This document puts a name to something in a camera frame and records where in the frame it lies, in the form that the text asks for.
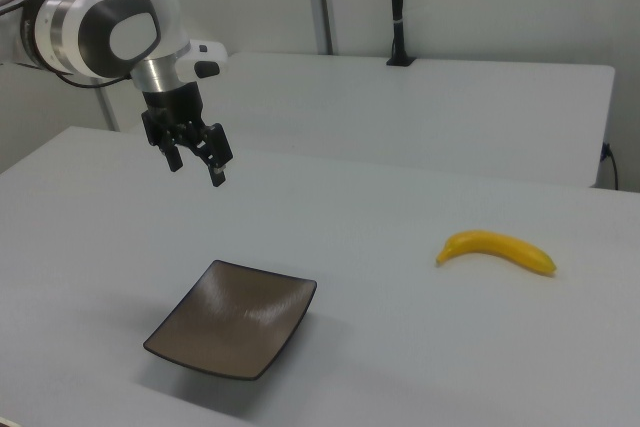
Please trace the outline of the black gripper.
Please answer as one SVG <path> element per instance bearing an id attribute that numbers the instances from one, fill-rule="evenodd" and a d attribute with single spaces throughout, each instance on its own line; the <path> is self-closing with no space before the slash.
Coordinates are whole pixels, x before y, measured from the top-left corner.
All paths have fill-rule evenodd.
<path id="1" fill-rule="evenodd" d="M 203 101 L 196 82 L 166 92 L 144 92 L 147 110 L 142 114 L 149 143 L 158 147 L 171 172 L 183 167 L 176 144 L 197 148 L 212 185 L 221 186 L 224 169 L 233 153 L 221 124 L 207 126 L 202 119 Z"/>

